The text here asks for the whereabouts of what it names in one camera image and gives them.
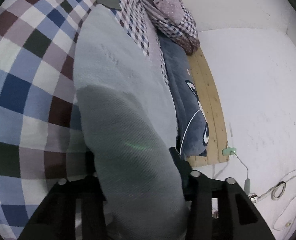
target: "pillow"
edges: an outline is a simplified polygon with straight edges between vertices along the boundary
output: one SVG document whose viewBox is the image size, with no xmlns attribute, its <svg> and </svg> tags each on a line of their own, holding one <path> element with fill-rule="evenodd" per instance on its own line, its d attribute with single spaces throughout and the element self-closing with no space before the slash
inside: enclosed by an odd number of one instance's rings
<svg viewBox="0 0 296 240">
<path fill-rule="evenodd" d="M 178 150 L 181 159 L 189 156 L 206 156 L 209 129 L 190 74 L 187 55 L 179 45 L 161 32 L 158 36 L 176 108 L 179 129 Z"/>
</svg>

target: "wooden bed frame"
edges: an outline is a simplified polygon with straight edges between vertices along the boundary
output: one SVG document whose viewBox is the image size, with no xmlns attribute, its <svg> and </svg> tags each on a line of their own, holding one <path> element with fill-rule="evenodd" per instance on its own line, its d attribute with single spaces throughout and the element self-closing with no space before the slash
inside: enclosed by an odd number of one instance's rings
<svg viewBox="0 0 296 240">
<path fill-rule="evenodd" d="M 189 56 L 188 60 L 195 88 L 208 122 L 209 142 L 207 157 L 191 156 L 187 161 L 192 167 L 227 162 L 229 157 L 222 155 L 222 150 L 227 147 L 228 141 L 226 126 L 219 95 L 208 63 L 201 49 Z"/>
</svg>

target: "plaid bedding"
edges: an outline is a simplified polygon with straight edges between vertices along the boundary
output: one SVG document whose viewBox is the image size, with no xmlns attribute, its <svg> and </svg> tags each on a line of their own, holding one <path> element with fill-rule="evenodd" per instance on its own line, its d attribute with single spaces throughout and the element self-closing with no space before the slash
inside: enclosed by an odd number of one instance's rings
<svg viewBox="0 0 296 240">
<path fill-rule="evenodd" d="M 5 0 L 0 7 L 0 234 L 17 239 L 60 178 L 85 177 L 72 80 L 79 31 L 96 0 Z M 149 55 L 141 0 L 111 10 Z M 168 84 L 160 50 L 161 73 Z"/>
</svg>

